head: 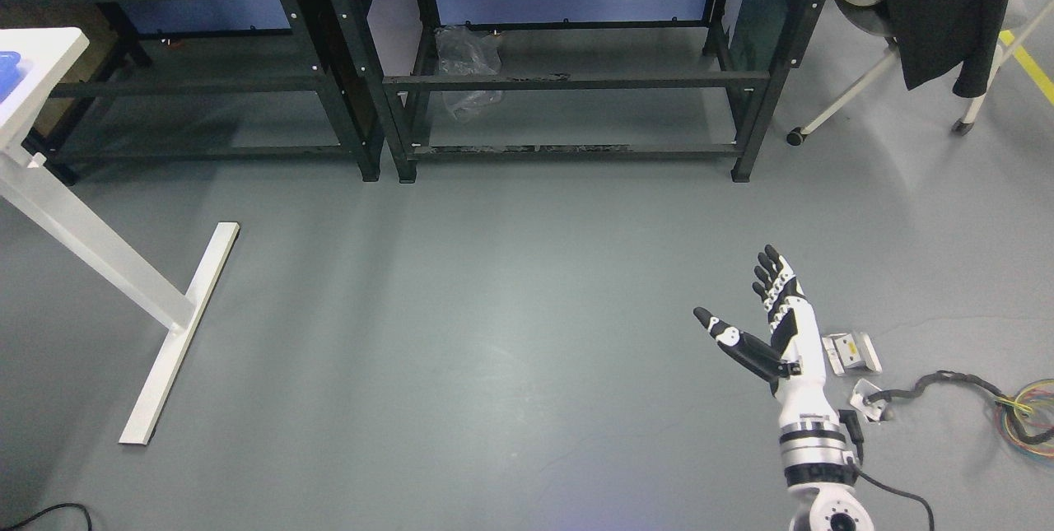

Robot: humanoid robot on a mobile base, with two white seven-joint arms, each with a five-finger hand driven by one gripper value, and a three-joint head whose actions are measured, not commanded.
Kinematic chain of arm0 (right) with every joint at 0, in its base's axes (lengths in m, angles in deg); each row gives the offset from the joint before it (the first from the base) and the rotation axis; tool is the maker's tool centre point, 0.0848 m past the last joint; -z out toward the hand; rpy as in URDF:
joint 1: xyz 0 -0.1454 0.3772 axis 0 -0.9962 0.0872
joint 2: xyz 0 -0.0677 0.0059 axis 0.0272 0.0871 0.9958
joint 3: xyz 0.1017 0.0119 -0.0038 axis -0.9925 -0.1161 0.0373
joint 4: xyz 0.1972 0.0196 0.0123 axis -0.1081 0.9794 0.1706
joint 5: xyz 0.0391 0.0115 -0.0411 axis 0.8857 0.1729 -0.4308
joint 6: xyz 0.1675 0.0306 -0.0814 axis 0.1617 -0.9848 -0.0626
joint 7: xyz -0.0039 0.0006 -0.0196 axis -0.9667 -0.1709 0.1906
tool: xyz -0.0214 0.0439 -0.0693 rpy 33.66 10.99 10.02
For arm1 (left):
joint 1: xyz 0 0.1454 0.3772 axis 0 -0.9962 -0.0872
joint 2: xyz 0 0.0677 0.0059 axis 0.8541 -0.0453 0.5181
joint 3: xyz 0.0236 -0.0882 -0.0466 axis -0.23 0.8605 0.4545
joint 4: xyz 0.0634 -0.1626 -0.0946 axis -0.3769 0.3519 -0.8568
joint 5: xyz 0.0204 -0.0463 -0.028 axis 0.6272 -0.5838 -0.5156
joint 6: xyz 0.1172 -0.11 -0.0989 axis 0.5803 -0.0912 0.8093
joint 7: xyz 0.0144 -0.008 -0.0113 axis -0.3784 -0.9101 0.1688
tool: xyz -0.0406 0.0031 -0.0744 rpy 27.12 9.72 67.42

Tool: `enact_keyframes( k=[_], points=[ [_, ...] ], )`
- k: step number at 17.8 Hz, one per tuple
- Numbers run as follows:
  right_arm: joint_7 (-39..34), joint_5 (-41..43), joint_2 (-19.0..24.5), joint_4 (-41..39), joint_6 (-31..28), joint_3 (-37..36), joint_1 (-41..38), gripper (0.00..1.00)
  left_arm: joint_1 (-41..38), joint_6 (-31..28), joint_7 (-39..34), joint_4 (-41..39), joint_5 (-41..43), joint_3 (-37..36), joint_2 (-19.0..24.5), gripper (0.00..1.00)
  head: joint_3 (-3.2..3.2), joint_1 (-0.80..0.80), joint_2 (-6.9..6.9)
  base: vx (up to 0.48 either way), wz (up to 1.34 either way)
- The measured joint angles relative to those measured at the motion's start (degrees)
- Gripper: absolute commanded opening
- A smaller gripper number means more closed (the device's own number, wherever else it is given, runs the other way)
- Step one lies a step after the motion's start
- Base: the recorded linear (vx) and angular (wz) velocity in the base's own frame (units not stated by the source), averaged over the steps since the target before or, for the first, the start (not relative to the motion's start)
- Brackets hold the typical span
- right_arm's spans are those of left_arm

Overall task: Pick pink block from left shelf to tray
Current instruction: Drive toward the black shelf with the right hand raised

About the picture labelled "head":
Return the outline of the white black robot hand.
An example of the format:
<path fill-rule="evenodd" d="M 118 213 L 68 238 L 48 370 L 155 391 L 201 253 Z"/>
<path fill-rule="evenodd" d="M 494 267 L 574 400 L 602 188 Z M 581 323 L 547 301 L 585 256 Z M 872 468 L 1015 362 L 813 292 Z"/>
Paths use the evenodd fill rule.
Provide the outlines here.
<path fill-rule="evenodd" d="M 696 307 L 692 316 L 724 354 L 768 384 L 781 407 L 780 426 L 836 422 L 838 416 L 824 392 L 828 370 L 819 324 L 797 273 L 774 245 L 758 254 L 753 272 L 753 291 L 767 313 L 768 341 L 728 324 L 704 307 Z"/>

